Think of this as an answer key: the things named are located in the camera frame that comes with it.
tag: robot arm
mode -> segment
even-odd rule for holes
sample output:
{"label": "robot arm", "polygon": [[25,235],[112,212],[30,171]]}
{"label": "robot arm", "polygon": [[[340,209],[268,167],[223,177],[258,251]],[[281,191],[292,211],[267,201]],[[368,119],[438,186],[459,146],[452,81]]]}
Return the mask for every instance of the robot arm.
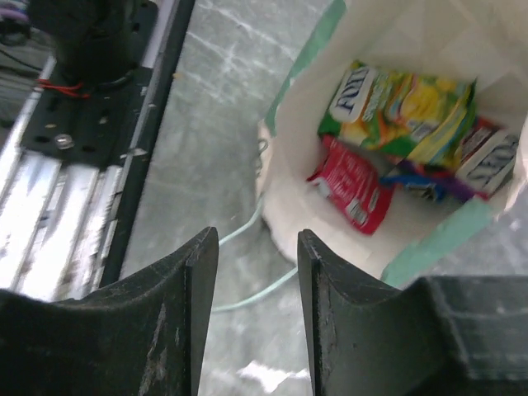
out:
{"label": "robot arm", "polygon": [[72,82],[112,83],[132,67],[132,18],[140,0],[31,0],[31,24],[48,33]]}

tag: black metal bracket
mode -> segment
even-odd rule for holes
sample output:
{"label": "black metal bracket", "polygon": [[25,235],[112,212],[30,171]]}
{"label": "black metal bracket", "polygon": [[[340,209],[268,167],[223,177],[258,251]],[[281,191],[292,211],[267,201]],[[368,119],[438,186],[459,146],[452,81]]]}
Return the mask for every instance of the black metal bracket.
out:
{"label": "black metal bracket", "polygon": [[528,277],[421,278],[394,289],[299,235],[314,396],[528,394]]}
{"label": "black metal bracket", "polygon": [[152,106],[148,107],[144,126],[136,145],[138,149],[143,150],[144,155],[132,157],[129,174],[133,176],[127,177],[125,188],[121,194],[120,204],[117,210],[117,219],[119,221],[115,227],[114,238],[112,239],[108,258],[106,259],[105,270],[101,278],[101,286],[115,282],[120,275],[121,264],[126,254],[135,213],[149,170],[150,159],[153,155],[154,146],[163,119],[163,112],[165,111],[168,95],[171,90],[173,74],[182,52],[183,42],[194,4],[194,0],[178,0],[177,6],[174,7],[171,15],[168,17],[169,22],[164,37],[166,44],[158,54],[156,66],[158,68],[158,79],[151,83],[153,87]]}
{"label": "black metal bracket", "polygon": [[[88,98],[72,98],[46,89],[31,115],[21,139],[25,149],[67,163],[83,163],[101,169],[119,164],[129,148],[152,70],[139,67],[148,47],[158,7],[146,2],[131,24],[133,64],[126,82],[95,89]],[[56,86],[68,86],[60,67],[49,78]]]}
{"label": "black metal bracket", "polygon": [[206,229],[79,301],[0,290],[0,394],[196,396],[218,252]]}

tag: green bag trim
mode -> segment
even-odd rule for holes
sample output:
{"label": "green bag trim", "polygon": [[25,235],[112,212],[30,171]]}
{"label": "green bag trim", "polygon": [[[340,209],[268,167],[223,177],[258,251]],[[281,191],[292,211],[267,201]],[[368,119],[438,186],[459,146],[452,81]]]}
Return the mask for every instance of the green bag trim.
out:
{"label": "green bag trim", "polygon": [[300,72],[307,68],[318,55],[319,51],[326,46],[332,38],[333,32],[336,30],[337,24],[346,11],[347,6],[345,5],[344,0],[334,0],[334,2],[328,6],[323,16],[321,16],[321,19],[319,19],[319,22],[315,26],[315,29],[313,29],[313,32],[303,49],[300,51],[299,56],[288,73],[288,76],[282,83],[279,93],[271,103],[270,110],[264,118],[264,121],[271,132],[271,136],[276,136],[275,117],[277,108],[282,102],[286,91],[290,89],[291,79],[295,78]]}
{"label": "green bag trim", "polygon": [[385,267],[381,280],[393,287],[404,285],[463,245],[492,220],[493,212],[489,205],[480,199],[470,200],[421,242],[409,244]]}

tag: red snack bag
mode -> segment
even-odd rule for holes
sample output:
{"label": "red snack bag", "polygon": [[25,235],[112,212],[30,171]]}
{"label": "red snack bag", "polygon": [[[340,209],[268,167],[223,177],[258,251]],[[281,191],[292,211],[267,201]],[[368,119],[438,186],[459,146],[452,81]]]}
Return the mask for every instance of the red snack bag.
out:
{"label": "red snack bag", "polygon": [[308,178],[352,223],[367,235],[380,226],[389,210],[394,187],[380,184],[375,167],[332,136],[323,137],[328,155]]}

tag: red wire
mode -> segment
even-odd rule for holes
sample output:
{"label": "red wire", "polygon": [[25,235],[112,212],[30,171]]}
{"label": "red wire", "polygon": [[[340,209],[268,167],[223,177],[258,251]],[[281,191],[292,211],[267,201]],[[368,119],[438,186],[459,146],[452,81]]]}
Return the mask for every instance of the red wire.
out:
{"label": "red wire", "polygon": [[64,95],[67,95],[69,97],[77,97],[86,99],[87,97],[90,97],[87,93],[78,93],[77,91],[83,87],[83,83],[80,82],[77,85],[74,85],[72,87],[67,86],[60,86],[60,85],[54,85],[49,80],[44,80],[42,78],[39,78],[36,80],[39,84],[40,88],[44,89],[54,89],[55,91],[58,91]]}

